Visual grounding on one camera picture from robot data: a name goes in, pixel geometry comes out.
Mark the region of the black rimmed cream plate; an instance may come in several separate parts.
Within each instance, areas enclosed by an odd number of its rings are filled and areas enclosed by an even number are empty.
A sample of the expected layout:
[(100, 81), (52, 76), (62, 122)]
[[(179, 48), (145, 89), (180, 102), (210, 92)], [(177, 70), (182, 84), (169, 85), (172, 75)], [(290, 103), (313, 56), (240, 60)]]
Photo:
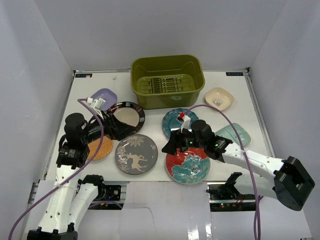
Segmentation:
[(144, 125), (146, 115), (143, 108), (135, 102), (118, 102), (107, 110), (108, 114), (113, 114), (120, 122), (134, 127), (131, 134), (137, 133)]

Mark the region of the orange woven round plate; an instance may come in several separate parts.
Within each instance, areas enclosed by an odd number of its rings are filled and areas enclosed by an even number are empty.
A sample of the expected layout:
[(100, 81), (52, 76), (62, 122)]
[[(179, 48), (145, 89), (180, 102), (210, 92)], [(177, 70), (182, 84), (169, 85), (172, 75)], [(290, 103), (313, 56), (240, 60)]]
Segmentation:
[[(93, 154), (98, 149), (99, 143), (100, 143), (100, 139), (97, 139), (88, 145), (88, 148), (89, 148), (89, 155), (87, 157), (88, 160), (92, 158)], [(111, 152), (113, 145), (114, 145), (114, 141), (109, 139), (108, 137), (104, 136), (103, 141), (102, 141), (102, 145), (101, 145), (98, 153), (93, 158), (93, 160), (94, 161), (100, 160), (100, 159), (106, 157)]]

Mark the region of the purple square plate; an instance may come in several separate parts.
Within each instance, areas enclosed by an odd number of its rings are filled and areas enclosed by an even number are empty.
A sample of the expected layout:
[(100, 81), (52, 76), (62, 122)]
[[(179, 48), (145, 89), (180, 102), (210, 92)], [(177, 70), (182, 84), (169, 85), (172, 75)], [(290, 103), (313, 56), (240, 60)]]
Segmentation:
[(118, 100), (117, 95), (108, 88), (101, 88), (95, 92), (92, 96), (92, 99), (103, 99), (105, 101), (104, 105), (100, 108), (102, 111), (107, 111), (112, 107)]

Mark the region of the dark teal scalloped plate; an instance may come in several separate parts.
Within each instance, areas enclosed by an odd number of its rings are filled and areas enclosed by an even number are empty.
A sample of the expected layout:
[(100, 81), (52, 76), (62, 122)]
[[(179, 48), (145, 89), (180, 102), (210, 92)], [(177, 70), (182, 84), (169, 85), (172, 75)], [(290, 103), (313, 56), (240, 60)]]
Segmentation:
[[(170, 138), (171, 131), (175, 131), (181, 128), (182, 124), (177, 120), (177, 117), (182, 112), (186, 111), (186, 108), (175, 108), (173, 110), (168, 111), (163, 117), (162, 130), (168, 139)], [(190, 118), (190, 125), (188, 127), (188, 130), (191, 132), (191, 124), (199, 118), (193, 111), (189, 111), (186, 115)]]

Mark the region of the red teal flower plate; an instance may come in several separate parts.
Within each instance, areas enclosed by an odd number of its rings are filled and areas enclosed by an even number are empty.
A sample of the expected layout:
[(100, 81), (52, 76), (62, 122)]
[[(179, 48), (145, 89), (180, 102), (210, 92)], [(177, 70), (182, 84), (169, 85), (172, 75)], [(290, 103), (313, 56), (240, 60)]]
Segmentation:
[(165, 167), (170, 177), (183, 185), (195, 185), (205, 180), (210, 172), (211, 159), (201, 148), (188, 148), (177, 155), (167, 154)]

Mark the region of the grey reindeer plate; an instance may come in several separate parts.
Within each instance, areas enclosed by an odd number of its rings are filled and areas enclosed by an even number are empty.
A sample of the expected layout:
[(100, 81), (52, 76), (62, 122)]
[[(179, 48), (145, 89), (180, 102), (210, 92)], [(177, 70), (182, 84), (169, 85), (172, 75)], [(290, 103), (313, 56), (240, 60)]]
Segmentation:
[(119, 142), (115, 163), (126, 174), (142, 175), (155, 166), (158, 155), (158, 147), (150, 137), (134, 134)]

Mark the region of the light green rectangular plate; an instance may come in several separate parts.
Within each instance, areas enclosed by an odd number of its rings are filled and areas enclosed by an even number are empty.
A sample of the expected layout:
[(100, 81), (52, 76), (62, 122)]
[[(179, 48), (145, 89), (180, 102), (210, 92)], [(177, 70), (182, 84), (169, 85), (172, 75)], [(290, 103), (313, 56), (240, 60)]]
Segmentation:
[[(236, 129), (237, 134), (240, 137), (240, 140), (243, 144), (243, 146), (247, 146), (251, 142), (251, 136), (248, 134), (248, 132), (238, 123), (233, 123), (233, 126)], [(220, 130), (215, 132), (216, 136), (220, 136), (229, 140), (232, 140), (234, 143), (237, 143), (240, 145), (239, 139), (237, 137), (237, 134), (232, 128), (232, 126), (229, 124)]]

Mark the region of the cream square panda plate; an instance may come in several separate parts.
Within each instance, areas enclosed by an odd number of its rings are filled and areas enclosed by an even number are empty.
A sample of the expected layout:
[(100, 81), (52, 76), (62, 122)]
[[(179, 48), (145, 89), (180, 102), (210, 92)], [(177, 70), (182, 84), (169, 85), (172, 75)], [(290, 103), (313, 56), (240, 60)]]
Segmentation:
[(221, 87), (211, 89), (206, 93), (204, 99), (208, 105), (220, 111), (228, 109), (234, 102), (234, 97)]

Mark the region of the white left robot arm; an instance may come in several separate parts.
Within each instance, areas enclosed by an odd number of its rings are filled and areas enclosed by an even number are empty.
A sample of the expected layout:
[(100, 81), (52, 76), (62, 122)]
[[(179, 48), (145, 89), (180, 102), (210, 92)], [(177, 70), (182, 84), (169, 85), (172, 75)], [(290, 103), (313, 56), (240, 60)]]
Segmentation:
[(81, 113), (67, 116), (65, 134), (59, 141), (54, 188), (37, 229), (30, 230), (27, 239), (76, 240), (90, 204), (106, 193), (101, 175), (87, 175), (83, 182), (76, 177), (89, 163), (89, 143), (102, 141), (103, 137), (120, 141), (136, 131), (136, 127), (119, 121), (113, 114), (94, 115), (90, 122)]

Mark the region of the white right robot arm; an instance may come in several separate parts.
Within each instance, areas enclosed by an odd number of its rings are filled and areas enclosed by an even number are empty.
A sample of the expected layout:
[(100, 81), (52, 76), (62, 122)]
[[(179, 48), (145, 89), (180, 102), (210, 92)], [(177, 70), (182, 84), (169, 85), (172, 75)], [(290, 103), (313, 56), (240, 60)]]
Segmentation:
[(259, 176), (252, 180), (250, 176), (234, 172), (224, 184), (208, 191), (216, 197), (236, 200), (242, 195), (258, 194), (277, 199), (285, 207), (300, 211), (315, 187), (314, 180), (297, 158), (273, 158), (242, 150), (232, 140), (215, 135), (204, 120), (194, 121), (191, 130), (172, 131), (161, 151), (174, 156), (189, 148), (203, 149), (210, 159), (239, 166)]

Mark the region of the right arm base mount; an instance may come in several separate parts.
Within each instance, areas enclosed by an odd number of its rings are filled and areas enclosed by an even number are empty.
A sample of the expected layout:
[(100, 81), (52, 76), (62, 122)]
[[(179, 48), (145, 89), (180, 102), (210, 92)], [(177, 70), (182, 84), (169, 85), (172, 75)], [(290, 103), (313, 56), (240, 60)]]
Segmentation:
[(212, 213), (217, 212), (254, 212), (256, 210), (253, 194), (240, 194), (235, 188), (240, 172), (234, 172), (225, 182), (208, 183), (209, 206)]

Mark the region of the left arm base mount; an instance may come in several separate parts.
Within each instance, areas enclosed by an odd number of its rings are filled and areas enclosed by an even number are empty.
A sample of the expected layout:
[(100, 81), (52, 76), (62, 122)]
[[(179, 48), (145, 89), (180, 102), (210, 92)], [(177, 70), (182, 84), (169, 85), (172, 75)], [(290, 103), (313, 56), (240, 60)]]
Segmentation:
[(90, 210), (121, 210), (127, 187), (125, 185), (104, 185), (102, 192), (90, 204)]

